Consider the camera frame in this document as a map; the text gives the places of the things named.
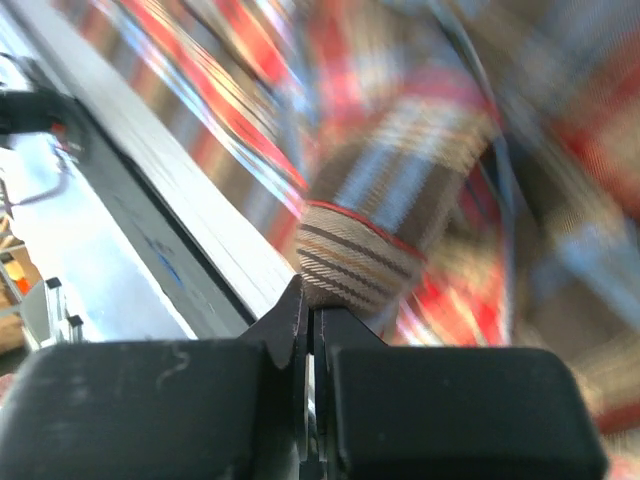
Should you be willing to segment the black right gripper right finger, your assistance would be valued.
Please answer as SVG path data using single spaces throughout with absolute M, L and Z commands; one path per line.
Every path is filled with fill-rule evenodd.
M 343 309 L 313 314 L 331 479 L 601 479 L 568 367 L 523 347 L 392 347 Z

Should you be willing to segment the brown red plaid shirt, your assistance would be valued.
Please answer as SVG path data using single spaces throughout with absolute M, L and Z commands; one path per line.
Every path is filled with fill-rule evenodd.
M 59 1 L 309 299 L 548 349 L 639 475 L 635 1 Z

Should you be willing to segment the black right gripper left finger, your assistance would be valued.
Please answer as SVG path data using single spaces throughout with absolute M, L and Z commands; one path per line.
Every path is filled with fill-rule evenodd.
M 295 479 L 293 278 L 234 339 L 58 344 L 1 409 L 5 479 Z

